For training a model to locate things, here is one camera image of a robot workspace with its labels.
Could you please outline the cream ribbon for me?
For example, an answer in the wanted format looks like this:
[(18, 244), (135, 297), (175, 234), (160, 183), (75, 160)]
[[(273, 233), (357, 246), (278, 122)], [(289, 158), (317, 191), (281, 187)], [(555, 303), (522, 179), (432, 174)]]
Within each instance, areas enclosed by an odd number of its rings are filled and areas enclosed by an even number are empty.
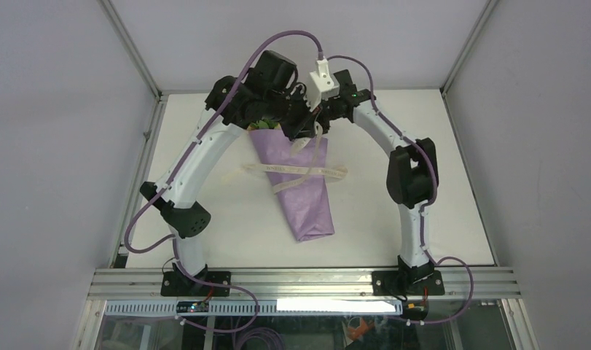
[(232, 179), (245, 172), (264, 172), (277, 174), (299, 175), (298, 178), (280, 182), (272, 186), (272, 191), (277, 194), (286, 189), (300, 186), (304, 184), (311, 176), (323, 176), (331, 178), (331, 182), (340, 181), (348, 174), (348, 169), (345, 166), (337, 166), (334, 168), (316, 167), (316, 161), (320, 155), (320, 145), (323, 135), (323, 129), (319, 122), (314, 122), (314, 149), (313, 156), (308, 166), (287, 166), (278, 164), (263, 164), (263, 163), (249, 163), (244, 164), (240, 168), (229, 172), (227, 175), (221, 177), (223, 183), (229, 183)]

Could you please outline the pink purple wrapping paper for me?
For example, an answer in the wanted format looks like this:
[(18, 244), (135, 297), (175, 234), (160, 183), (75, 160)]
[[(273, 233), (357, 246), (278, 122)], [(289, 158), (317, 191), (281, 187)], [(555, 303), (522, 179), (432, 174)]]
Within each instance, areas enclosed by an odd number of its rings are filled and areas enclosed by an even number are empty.
[(270, 184), (280, 187), (275, 196), (294, 239), (303, 242), (334, 235), (326, 179), (315, 172), (326, 165), (328, 140), (311, 139), (293, 154), (293, 143), (280, 130), (248, 134)]

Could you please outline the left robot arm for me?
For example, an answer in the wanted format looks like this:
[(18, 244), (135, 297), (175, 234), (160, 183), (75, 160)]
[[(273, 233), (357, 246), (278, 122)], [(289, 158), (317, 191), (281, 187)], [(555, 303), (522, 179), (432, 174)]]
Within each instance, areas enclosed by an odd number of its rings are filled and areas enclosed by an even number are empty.
[(141, 194), (171, 231), (181, 271), (177, 286), (186, 295), (199, 295), (206, 285), (200, 234), (211, 215), (197, 197), (220, 157), (260, 121), (278, 123), (289, 141), (317, 136), (322, 93), (334, 87), (323, 54), (301, 82), (295, 62), (272, 50), (257, 53), (238, 76), (214, 83), (197, 128), (177, 160), (157, 181), (142, 184)]

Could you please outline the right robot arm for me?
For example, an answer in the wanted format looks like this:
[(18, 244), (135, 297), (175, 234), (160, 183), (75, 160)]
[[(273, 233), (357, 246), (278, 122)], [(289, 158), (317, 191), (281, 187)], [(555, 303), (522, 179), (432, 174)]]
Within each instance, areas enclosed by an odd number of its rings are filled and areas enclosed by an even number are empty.
[(401, 222), (401, 251), (393, 283), (406, 295), (416, 295), (434, 273), (428, 250), (428, 207), (439, 185), (436, 145), (430, 138), (414, 139), (383, 113), (370, 90), (359, 90), (344, 69), (332, 75), (338, 93), (325, 102), (329, 119), (345, 118), (366, 131), (388, 156), (385, 186), (397, 204)]

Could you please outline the white led light bar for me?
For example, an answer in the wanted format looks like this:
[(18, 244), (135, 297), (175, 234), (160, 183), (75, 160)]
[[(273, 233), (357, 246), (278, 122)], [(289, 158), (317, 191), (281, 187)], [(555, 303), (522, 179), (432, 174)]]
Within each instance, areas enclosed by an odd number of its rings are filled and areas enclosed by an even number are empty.
[(295, 299), (276, 300), (277, 311), (320, 311), (320, 312), (368, 312), (372, 308), (367, 303), (349, 300)]

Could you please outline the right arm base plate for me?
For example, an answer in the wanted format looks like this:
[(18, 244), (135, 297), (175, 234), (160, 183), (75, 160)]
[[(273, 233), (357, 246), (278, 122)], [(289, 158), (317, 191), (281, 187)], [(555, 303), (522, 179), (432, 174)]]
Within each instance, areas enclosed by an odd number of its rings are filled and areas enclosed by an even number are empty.
[(377, 270), (371, 273), (374, 296), (392, 297), (423, 297), (441, 296), (445, 294), (445, 286), (440, 271), (433, 271), (417, 281), (410, 281), (405, 273), (399, 270)]

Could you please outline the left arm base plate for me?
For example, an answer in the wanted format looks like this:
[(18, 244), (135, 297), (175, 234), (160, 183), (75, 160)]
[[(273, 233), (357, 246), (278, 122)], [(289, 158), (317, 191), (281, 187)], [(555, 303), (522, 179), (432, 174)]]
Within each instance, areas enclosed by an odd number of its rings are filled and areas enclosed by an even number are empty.
[(207, 283), (218, 284), (217, 287), (201, 284), (188, 279), (181, 271), (167, 271), (163, 274), (160, 295), (163, 297), (194, 297), (201, 298), (210, 294), (212, 297), (228, 297), (232, 274), (229, 271), (206, 271), (202, 279)]

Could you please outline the aluminium front rail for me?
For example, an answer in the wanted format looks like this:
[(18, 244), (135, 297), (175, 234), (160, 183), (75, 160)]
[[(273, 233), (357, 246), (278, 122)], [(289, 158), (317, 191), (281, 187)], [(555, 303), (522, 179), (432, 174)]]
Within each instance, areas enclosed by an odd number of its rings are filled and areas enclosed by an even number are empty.
[[(460, 267), (439, 269), (444, 295), (431, 300), (463, 300), (474, 285), (475, 300), (516, 299), (521, 291), (514, 271), (507, 267), (476, 266), (472, 277)], [(373, 268), (231, 268), (233, 300), (245, 300), (245, 290), (260, 300), (325, 298), (375, 300)], [(165, 286), (161, 268), (98, 269), (91, 282), (90, 300), (156, 300)]]

